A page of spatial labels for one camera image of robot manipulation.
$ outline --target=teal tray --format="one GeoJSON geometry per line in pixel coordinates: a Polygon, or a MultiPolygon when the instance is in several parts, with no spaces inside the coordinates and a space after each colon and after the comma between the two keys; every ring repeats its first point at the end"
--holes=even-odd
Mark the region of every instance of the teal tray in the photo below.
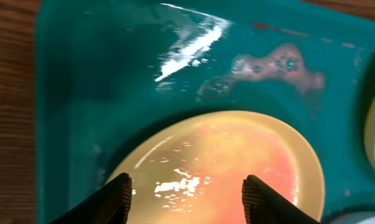
{"type": "Polygon", "coordinates": [[[325,175],[324,221],[375,210],[362,143],[375,22],[293,0],[45,0],[35,41],[37,223],[87,198],[157,131],[219,110],[268,114],[308,139],[325,175]],[[228,75],[284,43],[324,82],[228,75]]]}

